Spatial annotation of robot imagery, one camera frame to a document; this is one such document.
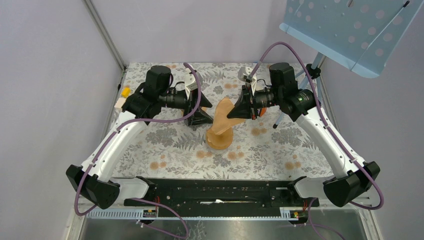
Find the orange coffee filter box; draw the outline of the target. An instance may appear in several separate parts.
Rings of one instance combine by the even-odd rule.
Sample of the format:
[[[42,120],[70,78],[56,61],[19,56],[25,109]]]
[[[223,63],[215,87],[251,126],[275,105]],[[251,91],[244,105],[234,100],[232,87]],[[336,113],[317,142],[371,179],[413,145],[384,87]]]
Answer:
[[[267,108],[266,107],[264,107],[264,108],[259,108],[258,109],[258,111],[257,111],[257,116],[259,117],[259,118],[261,118],[265,113],[266,113],[266,111],[267,111]]]

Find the brown paper coffee filter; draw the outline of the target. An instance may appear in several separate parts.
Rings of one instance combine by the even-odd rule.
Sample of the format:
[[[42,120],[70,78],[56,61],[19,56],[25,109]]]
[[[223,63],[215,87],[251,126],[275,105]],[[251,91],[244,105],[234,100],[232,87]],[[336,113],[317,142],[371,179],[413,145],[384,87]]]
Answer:
[[[212,129],[206,131],[206,140],[209,139],[210,142],[217,144],[224,141],[233,141],[234,132],[232,128],[228,128],[221,134],[215,134]]]

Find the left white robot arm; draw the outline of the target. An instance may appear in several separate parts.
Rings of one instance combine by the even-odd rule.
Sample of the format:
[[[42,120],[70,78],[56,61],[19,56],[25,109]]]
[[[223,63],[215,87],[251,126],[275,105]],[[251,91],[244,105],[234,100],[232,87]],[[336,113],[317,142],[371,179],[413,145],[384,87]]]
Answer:
[[[213,119],[202,108],[212,104],[201,91],[201,74],[188,63],[184,89],[176,90],[171,69],[154,65],[146,73],[133,94],[119,104],[121,110],[109,133],[96,150],[81,165],[70,165],[66,176],[76,191],[74,211],[78,216],[89,213],[79,211],[79,198],[84,197],[93,207],[107,209],[127,199],[137,199],[148,206],[155,200],[155,192],[141,177],[114,179],[114,169],[132,140],[150,123],[177,123],[188,126],[211,124]]]

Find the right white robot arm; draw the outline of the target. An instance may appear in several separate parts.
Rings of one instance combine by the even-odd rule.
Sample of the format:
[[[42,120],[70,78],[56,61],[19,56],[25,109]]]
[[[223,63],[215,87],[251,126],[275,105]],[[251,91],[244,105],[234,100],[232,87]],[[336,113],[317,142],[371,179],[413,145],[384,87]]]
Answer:
[[[300,177],[291,182],[287,201],[301,205],[307,198],[326,198],[337,207],[353,203],[375,183],[381,169],[357,154],[333,128],[313,91],[298,87],[295,71],[287,62],[269,67],[271,85],[257,89],[257,76],[250,67],[241,67],[238,78],[244,84],[229,119],[259,117],[261,109],[278,106],[279,109],[302,128],[317,145],[333,175],[330,177]]]

